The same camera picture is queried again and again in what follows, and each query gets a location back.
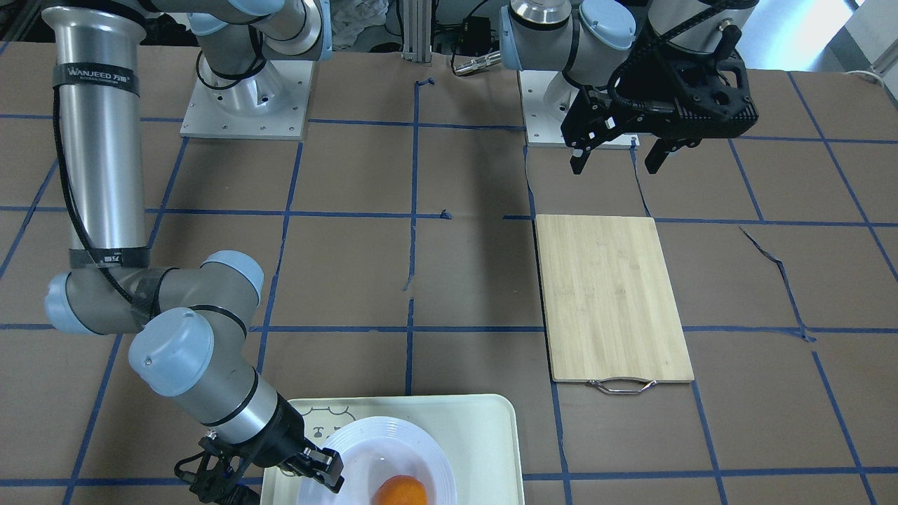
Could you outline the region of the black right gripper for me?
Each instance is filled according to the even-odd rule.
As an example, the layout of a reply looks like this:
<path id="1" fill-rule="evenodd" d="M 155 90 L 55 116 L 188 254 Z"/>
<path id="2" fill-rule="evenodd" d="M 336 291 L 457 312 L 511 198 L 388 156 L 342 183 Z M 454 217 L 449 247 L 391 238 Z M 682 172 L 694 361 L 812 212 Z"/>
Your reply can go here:
<path id="1" fill-rule="evenodd" d="M 304 419 L 283 397 L 278 399 L 272 421 L 249 441 L 229 444 L 217 436 L 202 438 L 199 444 L 202 452 L 180 460 L 174 473 L 202 503 L 260 503 L 259 493 L 240 482 L 251 464 L 301 474 L 334 494 L 345 483 L 340 453 L 317 447 L 305 438 Z"/>

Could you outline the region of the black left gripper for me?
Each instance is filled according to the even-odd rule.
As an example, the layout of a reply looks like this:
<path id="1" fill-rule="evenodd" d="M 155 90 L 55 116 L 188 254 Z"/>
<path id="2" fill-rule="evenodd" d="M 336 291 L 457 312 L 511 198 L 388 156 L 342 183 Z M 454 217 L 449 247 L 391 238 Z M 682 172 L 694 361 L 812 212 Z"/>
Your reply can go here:
<path id="1" fill-rule="evenodd" d="M 718 34 L 723 39 L 712 43 L 708 54 L 664 43 L 638 62 L 628 60 L 615 86 L 618 100 L 594 87 L 582 88 L 561 126 L 572 148 L 572 173 L 583 173 L 600 142 L 625 133 L 658 137 L 644 160 L 649 175 L 656 175 L 678 146 L 735 138 L 753 128 L 759 112 L 735 50 L 742 31 L 730 25 Z"/>

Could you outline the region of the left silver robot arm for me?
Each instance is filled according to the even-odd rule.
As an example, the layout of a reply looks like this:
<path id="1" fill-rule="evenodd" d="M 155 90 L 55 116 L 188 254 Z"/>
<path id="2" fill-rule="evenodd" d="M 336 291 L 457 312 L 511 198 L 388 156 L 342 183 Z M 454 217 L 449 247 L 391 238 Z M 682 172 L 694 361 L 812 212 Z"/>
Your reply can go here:
<path id="1" fill-rule="evenodd" d="M 505 67 L 558 71 L 577 91 L 561 122 L 570 166 L 624 134 L 655 136 L 645 158 L 702 140 L 740 137 L 756 124 L 737 43 L 753 1 L 649 1 L 642 23 L 619 1 L 510 1 L 501 11 Z"/>

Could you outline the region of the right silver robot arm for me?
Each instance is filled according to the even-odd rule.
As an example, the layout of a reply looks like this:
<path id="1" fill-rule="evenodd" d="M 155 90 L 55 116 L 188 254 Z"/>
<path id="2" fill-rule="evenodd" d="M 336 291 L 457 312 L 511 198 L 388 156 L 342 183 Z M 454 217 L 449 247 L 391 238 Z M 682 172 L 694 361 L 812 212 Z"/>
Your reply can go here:
<path id="1" fill-rule="evenodd" d="M 174 473 L 199 501 L 257 504 L 251 466 L 345 482 L 340 453 L 305 434 L 302 415 L 243 357 L 265 274 L 249 255 L 219 250 L 199 267 L 153 264 L 144 190 L 138 46 L 147 23 L 185 14 L 200 45 L 198 84 L 227 117 L 286 112 L 294 95 L 275 60 L 327 60 L 327 1 L 48 1 L 55 35 L 53 134 L 72 227 L 70 268 L 44 307 L 71 335 L 132 335 L 141 380 L 206 428 L 200 452 Z"/>

